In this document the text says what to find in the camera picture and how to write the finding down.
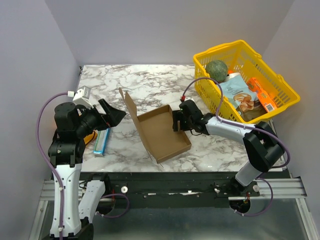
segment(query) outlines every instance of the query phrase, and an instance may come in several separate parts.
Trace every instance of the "marble table top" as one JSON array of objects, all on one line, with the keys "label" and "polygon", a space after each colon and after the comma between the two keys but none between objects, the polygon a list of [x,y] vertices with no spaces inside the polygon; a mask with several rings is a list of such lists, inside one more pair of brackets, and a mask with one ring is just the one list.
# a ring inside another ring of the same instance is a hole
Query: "marble table top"
[{"label": "marble table top", "polygon": [[[79,87],[91,88],[90,101],[104,98],[111,106],[127,111],[118,88],[128,91],[137,105],[138,115],[169,104],[178,109],[180,97],[194,79],[193,65],[85,65]],[[209,110],[190,87],[192,97],[202,113]],[[248,161],[244,145],[220,136],[191,135],[192,147],[161,164],[144,148],[129,115],[112,128],[105,155],[93,154],[94,143],[83,155],[83,172],[228,172],[239,171]]]}]

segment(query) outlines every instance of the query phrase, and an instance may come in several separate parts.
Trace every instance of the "pretzel picture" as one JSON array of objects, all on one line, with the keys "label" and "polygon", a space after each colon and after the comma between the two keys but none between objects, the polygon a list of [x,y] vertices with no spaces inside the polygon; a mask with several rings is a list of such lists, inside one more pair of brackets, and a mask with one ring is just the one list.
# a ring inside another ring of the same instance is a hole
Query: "pretzel picture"
[{"label": "pretzel picture", "polygon": [[233,96],[233,100],[240,102],[239,107],[243,113],[254,109],[254,101],[252,101],[252,98],[249,94],[236,94]]}]

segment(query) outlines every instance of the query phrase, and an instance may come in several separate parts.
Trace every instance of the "orange box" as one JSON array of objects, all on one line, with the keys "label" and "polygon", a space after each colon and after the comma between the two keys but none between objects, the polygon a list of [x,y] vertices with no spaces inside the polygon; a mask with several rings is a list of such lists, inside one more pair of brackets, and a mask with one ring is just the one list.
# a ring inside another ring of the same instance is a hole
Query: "orange box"
[{"label": "orange box", "polygon": [[260,86],[258,80],[255,77],[250,78],[246,84],[249,89],[257,93],[257,97],[264,107],[264,109],[269,113],[278,108],[276,103],[272,100],[269,94]]}]

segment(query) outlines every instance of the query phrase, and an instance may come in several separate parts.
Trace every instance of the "green melon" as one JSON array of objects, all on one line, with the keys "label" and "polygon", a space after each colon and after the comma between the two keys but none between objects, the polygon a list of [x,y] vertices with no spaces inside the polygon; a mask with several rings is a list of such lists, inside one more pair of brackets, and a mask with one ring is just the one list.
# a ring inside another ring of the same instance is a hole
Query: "green melon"
[{"label": "green melon", "polygon": [[205,71],[210,75],[210,78],[222,83],[228,75],[228,66],[221,60],[214,60],[205,66]]}]

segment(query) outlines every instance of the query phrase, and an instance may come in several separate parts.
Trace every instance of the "barcode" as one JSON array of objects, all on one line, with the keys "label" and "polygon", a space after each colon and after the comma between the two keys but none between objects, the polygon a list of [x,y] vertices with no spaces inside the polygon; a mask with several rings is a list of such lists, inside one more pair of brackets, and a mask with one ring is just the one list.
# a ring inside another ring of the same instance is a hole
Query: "barcode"
[{"label": "barcode", "polygon": [[266,109],[268,109],[269,112],[275,110],[274,107],[271,105],[271,103],[269,103],[267,106],[265,106]]}]

